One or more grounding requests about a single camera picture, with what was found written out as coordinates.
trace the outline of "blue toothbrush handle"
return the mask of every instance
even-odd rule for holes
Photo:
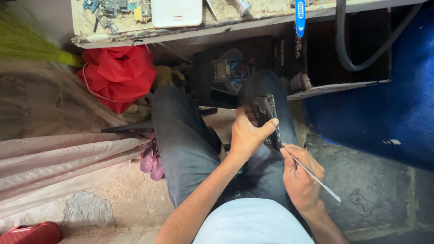
[[[296,0],[296,29],[297,35],[302,37],[306,27],[306,8],[304,0]]]

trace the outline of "circuit board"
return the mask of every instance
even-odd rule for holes
[[[98,9],[95,12],[95,17],[99,21],[99,23],[102,25],[102,27],[106,28],[108,27],[110,31],[113,33],[113,35],[119,35],[120,31],[118,27],[113,23],[113,21],[107,17],[104,12],[101,9]]]
[[[149,0],[84,0],[83,9],[90,9],[95,13],[96,22],[94,32],[98,27],[98,22],[102,27],[108,27],[114,35],[120,33],[111,18],[118,17],[118,12],[134,13],[135,21],[148,22],[151,20],[151,3]]]
[[[116,0],[102,0],[100,8],[110,18],[118,16],[119,4]]]
[[[101,0],[85,0],[83,3],[83,9],[90,9],[92,13],[98,8]]]

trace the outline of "broom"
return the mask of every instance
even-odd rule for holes
[[[59,50],[6,5],[0,5],[0,57],[37,59],[83,67],[79,56]]]

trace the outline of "forearm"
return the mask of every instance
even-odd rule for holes
[[[211,208],[243,163],[229,154],[167,218],[155,243],[190,244]]]
[[[324,202],[309,211],[300,213],[312,231],[316,244],[349,244],[348,239],[330,218]]]

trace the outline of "light blue shirt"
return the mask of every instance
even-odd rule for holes
[[[315,244],[298,220],[273,200],[242,198],[214,210],[193,244]]]

